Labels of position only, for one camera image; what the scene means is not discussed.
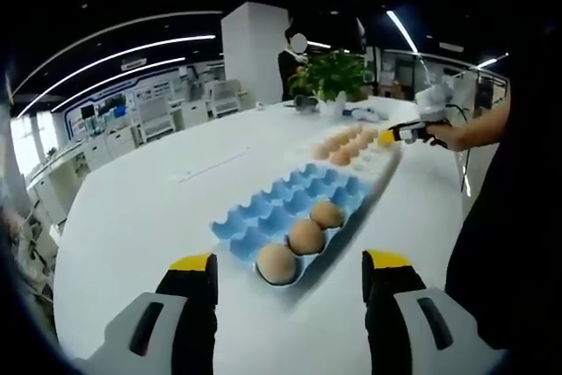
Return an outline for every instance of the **egg tray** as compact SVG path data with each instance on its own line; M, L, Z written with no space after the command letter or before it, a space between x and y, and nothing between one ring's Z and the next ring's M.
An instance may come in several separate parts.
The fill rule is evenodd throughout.
M350 173L356 177L370 182L377 182L389 168L395 167L400 159L400 145L393 143L386 147L377 145L377 138L370 142L366 149L359 151L359 156L352 157L351 162L345 166L338 166L330 162L330 158L334 153L330 153L328 159L318 160L313 157L314 147L320 145L328 138L336 136L350 129L354 125L338 125L328 129L323 133L319 133L312 139L309 139L289 152L289 160L291 162L311 162L320 166L326 166L342 173ZM373 124L362 124L364 130L377 129L380 126Z
M306 256L295 254L295 278L288 284L274 285L288 287L297 283L308 266L326 250L371 191L372 188L358 177L316 164L307 164L304 170L291 172L287 180L276 180L269 191L254 194L247 206L237 205L231 208L226 221L213 222L211 230L219 239L228 242L234 256L261 277L256 264L260 249L268 243L288 246L289 230L295 221L307 219L316 202L333 202L344 215L343 226L323 231L325 242L321 252Z

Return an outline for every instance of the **person's hand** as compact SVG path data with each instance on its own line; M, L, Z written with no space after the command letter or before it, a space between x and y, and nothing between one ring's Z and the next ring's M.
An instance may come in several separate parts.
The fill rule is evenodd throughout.
M450 125L428 125L427 131L430 135L435 136L441 142L447 144L447 148L451 151L463 151L463 130L459 127ZM435 140L431 141L431 145L435 145Z

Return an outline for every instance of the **black cable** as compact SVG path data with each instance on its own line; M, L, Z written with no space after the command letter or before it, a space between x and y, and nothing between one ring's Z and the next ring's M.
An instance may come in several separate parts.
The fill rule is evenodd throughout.
M465 111L459 105L449 104L446 107L452 107L457 109L460 114L463 116L465 123L468 123L468 119L466 118ZM460 191L462 192L465 189L465 180L466 180L466 173L468 173L468 161L471 158L471 150L469 149L466 151L466 161L465 161L465 171L463 172L463 182L460 185Z

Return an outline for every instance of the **brown egg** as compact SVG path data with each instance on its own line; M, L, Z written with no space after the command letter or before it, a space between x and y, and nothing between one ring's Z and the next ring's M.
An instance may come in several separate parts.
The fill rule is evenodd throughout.
M270 243L260 249L257 268L273 285L286 285L295 278L297 258L285 245Z
M330 156L330 151L325 145L317 145L313 149L314 160L326 160Z
M332 154L330 162L336 166L347 166L351 162L351 159L346 149L341 148L336 153Z
M364 138L363 136L360 136L355 140L355 145L357 145L359 149L367 149L367 147L369 147L369 144L369 140Z
M354 125L352 129L355 132L355 135L359 135L363 131L363 125L359 123L357 125Z
M340 140L337 140L335 137L329 138L324 142L324 147L326 147L326 149L330 153L333 153L333 152L337 151L338 149L340 149L341 145L342 144L340 143Z
M349 139L352 140L355 137L357 137L357 131L355 130L355 127L351 127L350 129L348 129L347 131L345 131L345 133L348 135Z
M361 133L361 137L369 140L369 142L373 142L375 138L378 137L378 130L377 129L367 129L363 133Z
M340 142L340 145L345 145L349 142L349 136L345 132L337 134L334 138Z
M349 154L349 157L357 157L359 155L359 146L356 142L352 142L345 146L345 150Z
M310 212L310 218L322 229L343 225L342 211L329 201L317 202Z
M289 232L289 248L297 255L317 254L324 248L324 234L314 221L299 220Z

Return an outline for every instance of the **ceiling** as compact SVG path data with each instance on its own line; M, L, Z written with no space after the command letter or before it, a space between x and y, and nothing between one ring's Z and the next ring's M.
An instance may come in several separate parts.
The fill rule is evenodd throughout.
M0 38L0 68L14 90L12 115L17 115L46 88L77 69L128 48L162 40L214 34L214 40L176 43L143 51L148 63L186 57L187 61L219 59L220 20L248 0L6 0L7 28ZM409 50L386 16L394 10L421 52L479 63L507 51L501 3L494 0L249 0L284 7L309 40L358 49L355 17L363 22L368 41L383 48ZM182 11L197 15L170 16ZM92 37L59 55L66 47L114 25L164 15L121 26ZM440 42L464 47L444 50ZM94 83L121 72L123 57L104 62L61 84L30 112L50 110ZM502 63L494 70L501 72Z

